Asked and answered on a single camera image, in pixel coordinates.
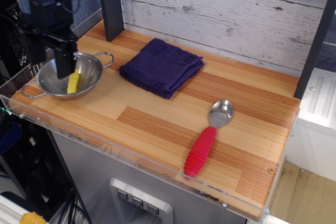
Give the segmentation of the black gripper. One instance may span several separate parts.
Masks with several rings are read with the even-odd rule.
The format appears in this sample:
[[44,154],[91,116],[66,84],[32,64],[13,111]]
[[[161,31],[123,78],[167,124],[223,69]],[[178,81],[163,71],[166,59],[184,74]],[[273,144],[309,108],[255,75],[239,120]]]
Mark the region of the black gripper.
[[75,71],[77,36],[72,32],[72,0],[28,0],[30,13],[19,14],[19,37],[32,65],[46,60],[46,47],[54,49],[57,78]]

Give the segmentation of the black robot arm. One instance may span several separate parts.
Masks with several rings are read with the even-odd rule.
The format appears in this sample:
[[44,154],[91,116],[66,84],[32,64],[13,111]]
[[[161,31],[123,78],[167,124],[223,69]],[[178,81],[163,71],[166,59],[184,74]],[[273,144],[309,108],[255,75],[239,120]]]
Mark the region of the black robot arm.
[[72,32],[72,0],[28,0],[29,13],[18,15],[19,37],[31,64],[46,60],[46,49],[54,52],[57,77],[75,71],[77,36]]

